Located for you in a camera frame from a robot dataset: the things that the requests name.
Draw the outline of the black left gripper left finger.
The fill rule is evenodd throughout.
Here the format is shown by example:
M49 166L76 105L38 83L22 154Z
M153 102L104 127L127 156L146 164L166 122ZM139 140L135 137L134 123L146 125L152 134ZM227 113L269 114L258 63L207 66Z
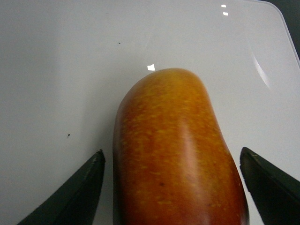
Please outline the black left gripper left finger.
M102 150L88 159L20 225L91 225L101 194L105 172Z

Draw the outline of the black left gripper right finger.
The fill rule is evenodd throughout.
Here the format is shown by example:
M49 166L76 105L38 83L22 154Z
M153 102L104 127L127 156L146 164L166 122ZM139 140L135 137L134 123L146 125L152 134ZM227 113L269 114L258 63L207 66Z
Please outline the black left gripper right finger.
M265 225L300 223L300 182L247 147L240 169Z

